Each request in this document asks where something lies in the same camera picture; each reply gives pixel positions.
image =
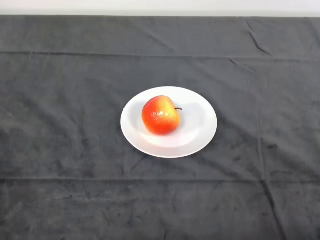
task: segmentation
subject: plate rim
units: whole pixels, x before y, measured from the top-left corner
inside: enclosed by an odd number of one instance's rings
[[[132,99],[134,99],[135,97],[137,97],[138,95],[140,94],[143,94],[144,92],[147,92],[147,91],[150,91],[150,90],[154,90],[154,89],[161,89],[161,88],[176,88],[176,89],[184,89],[184,90],[187,90],[187,91],[190,91],[190,92],[193,92],[194,94],[197,94],[199,95],[200,97],[202,97],[205,101],[207,101],[210,106],[212,107],[212,110],[214,112],[214,116],[215,116],[215,119],[216,119],[216,127],[214,129],[214,133],[212,134],[212,138],[210,139],[210,141],[208,141],[207,144],[205,144],[202,148],[196,150],[196,151],[192,151],[188,154],[182,154],[182,155],[178,155],[178,156],[161,156],[161,155],[157,155],[157,154],[152,154],[152,153],[149,153],[147,151],[144,151],[142,149],[140,149],[139,147],[137,147],[135,144],[133,144],[127,137],[125,131],[124,131],[124,128],[123,128],[123,115],[124,115],[124,111],[125,109],[127,108],[128,104],[132,101]],[[184,87],[180,87],[180,86],[157,86],[157,87],[153,87],[153,88],[150,88],[150,89],[147,89],[147,90],[144,90],[140,93],[138,93],[137,95],[133,96],[127,103],[126,105],[124,106],[123,110],[122,110],[122,113],[121,113],[121,117],[120,117],[120,127],[121,127],[121,131],[125,137],[125,139],[134,147],[136,148],[137,150],[139,150],[140,152],[144,153],[144,154],[147,154],[147,155],[150,155],[150,156],[153,156],[153,157],[156,157],[156,158],[162,158],[162,159],[179,159],[179,158],[184,158],[184,157],[187,157],[187,156],[190,156],[190,155],[193,155],[197,152],[200,152],[201,150],[203,150],[206,146],[208,146],[212,140],[214,139],[216,133],[217,133],[217,129],[218,129],[218,117],[217,117],[217,113],[214,109],[214,107],[211,105],[211,103],[202,95],[200,95],[199,93],[195,92],[195,91],[192,91],[190,89],[187,89],[187,88],[184,88]]]

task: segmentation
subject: white plate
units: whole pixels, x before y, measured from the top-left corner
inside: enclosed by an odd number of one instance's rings
[[[168,96],[180,111],[179,128],[165,136],[150,133],[142,120],[145,104],[156,96]],[[124,107],[121,129],[136,149],[159,158],[180,158],[194,154],[207,146],[217,130],[217,115],[211,104],[194,91],[174,86],[162,86],[141,92]]]

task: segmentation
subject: table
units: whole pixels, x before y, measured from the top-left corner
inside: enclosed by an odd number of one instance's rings
[[[318,240],[320,19],[0,17],[1,240]],[[177,86],[202,151],[133,148],[120,115]]]

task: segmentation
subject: background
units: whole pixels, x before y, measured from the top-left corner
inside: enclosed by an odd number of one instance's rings
[[[0,0],[2,15],[320,17],[319,0]]]

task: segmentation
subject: tablecloth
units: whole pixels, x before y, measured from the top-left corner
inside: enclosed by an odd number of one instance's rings
[[[319,240],[320,19],[0,16],[1,240]],[[202,151],[123,136],[150,88],[205,97]]]

